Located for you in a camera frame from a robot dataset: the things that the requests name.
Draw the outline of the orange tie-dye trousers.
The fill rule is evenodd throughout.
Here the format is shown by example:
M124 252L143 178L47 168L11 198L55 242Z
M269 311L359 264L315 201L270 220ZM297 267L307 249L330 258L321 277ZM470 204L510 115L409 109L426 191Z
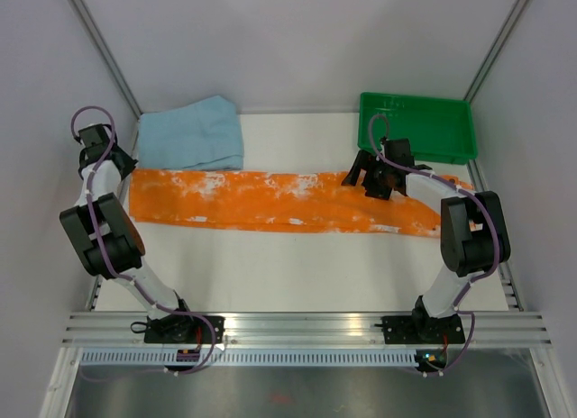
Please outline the orange tie-dye trousers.
M343 172L136 169L129 214L137 222L247 232L396 233L439 238L441 218L417 200L368 197Z

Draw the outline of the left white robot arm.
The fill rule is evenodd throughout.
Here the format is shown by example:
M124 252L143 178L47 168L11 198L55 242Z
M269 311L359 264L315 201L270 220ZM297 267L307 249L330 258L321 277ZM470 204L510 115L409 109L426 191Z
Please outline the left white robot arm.
M104 153L103 142L81 150L81 194L60 213L60 223L87 273L124 287L146 309L147 331L188 342L197 323L185 314L185 302L145 262L142 238L116 196L137 160L117 145Z

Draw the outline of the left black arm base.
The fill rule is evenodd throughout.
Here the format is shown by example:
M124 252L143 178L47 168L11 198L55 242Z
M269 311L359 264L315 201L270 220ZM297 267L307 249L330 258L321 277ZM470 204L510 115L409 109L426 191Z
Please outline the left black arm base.
M160 311L145 322L132 322L130 330L142 334L149 344L210 344L212 334L206 322L191 315Z

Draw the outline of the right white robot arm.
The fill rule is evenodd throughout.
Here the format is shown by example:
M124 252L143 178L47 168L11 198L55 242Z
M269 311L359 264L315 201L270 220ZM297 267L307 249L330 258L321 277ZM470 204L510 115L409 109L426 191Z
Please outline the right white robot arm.
M433 341L444 330L442 319L456 315L471 287L510 256L499 196L467 190L426 165L395 167L383 155L365 150L357 153L342 184L355 186L360 176L368 197L388 200L397 192L440 215L443 266L433 285L417 299L410 322L415 338Z

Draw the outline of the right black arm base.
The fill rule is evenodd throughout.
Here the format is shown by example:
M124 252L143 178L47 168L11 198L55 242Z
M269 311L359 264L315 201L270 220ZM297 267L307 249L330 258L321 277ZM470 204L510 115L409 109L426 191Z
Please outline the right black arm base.
M442 318L428 314L420 296L410 315L382 316L376 324L390 345L461 345L465 343L462 319L456 313Z

